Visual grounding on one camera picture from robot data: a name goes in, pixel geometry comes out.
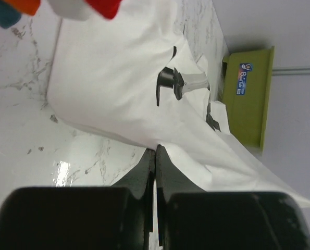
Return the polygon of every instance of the white marble countertop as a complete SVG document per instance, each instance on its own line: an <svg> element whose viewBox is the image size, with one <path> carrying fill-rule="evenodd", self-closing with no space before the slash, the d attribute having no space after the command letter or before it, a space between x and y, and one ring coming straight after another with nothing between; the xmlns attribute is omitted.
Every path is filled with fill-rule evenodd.
<svg viewBox="0 0 310 250"><path fill-rule="evenodd" d="M176 25L195 59L204 54L212 98L227 53L210 0L177 0ZM140 159L144 149L71 128L45 101L60 26L46 1L35 17L0 28L0 205L21 186L111 185ZM151 249L157 242L151 240Z"/></svg>

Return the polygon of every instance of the blue sticker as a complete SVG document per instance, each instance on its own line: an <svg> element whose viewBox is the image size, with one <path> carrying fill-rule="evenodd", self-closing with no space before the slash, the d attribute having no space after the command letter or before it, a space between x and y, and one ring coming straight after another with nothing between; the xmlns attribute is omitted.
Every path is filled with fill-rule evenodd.
<svg viewBox="0 0 310 250"><path fill-rule="evenodd" d="M240 64L238 72L237 95L245 95L247 74L253 70L252 64Z"/></svg>

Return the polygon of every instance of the black object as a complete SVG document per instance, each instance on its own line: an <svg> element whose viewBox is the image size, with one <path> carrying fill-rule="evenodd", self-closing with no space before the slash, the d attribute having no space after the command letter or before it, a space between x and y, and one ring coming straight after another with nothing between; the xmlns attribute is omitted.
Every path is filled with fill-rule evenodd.
<svg viewBox="0 0 310 250"><path fill-rule="evenodd" d="M177 100L182 99L182 90L185 85L185 82L181 76L181 74L178 72L178 70L175 68L170 69L168 67L165 67L157 77L157 86L156 86L156 100L157 100L157 106L159 106L159 98L160 98L160 87L166 87L173 89L173 92L176 96Z"/></svg>
<svg viewBox="0 0 310 250"><path fill-rule="evenodd" d="M37 187L13 192L0 210L0 249L148 249L157 180L164 250L309 249L291 197L276 192L207 193L147 149L112 187Z"/></svg>
<svg viewBox="0 0 310 250"><path fill-rule="evenodd" d="M112 187L14 191L0 209L0 249L148 250L154 155Z"/></svg>
<svg viewBox="0 0 310 250"><path fill-rule="evenodd" d="M215 129L217 129L219 132L221 132L219 123L213 119L212 115L210 114L210 111L211 111L211 103L208 103L207 115L206 115L207 124L212 128L212 130L215 131Z"/></svg>

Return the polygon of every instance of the white fabric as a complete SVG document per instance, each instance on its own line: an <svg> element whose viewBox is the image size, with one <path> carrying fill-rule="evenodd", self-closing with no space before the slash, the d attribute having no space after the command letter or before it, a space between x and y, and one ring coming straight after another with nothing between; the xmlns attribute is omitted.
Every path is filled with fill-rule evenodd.
<svg viewBox="0 0 310 250"><path fill-rule="evenodd" d="M92 13L84 0L48 0L55 14L73 20L85 21Z"/></svg>
<svg viewBox="0 0 310 250"><path fill-rule="evenodd" d="M134 145L164 145L177 168L204 190L282 191L310 207L230 134L222 104L213 103L212 114L223 132L209 127L207 89L178 101L172 89L161 88L156 106L157 76L166 65L185 74L207 65L204 57L194 62L186 39L173 30L176 8L172 0L124 0L112 21L95 12L86 22L64 20L48 89L57 116Z"/></svg>

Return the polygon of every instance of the green container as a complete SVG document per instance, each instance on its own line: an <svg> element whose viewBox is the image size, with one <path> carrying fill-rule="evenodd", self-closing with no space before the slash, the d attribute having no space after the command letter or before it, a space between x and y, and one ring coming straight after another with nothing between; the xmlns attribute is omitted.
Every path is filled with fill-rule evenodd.
<svg viewBox="0 0 310 250"><path fill-rule="evenodd" d="M231 133L245 146L264 147L274 47L234 53L227 63L222 102Z"/></svg>

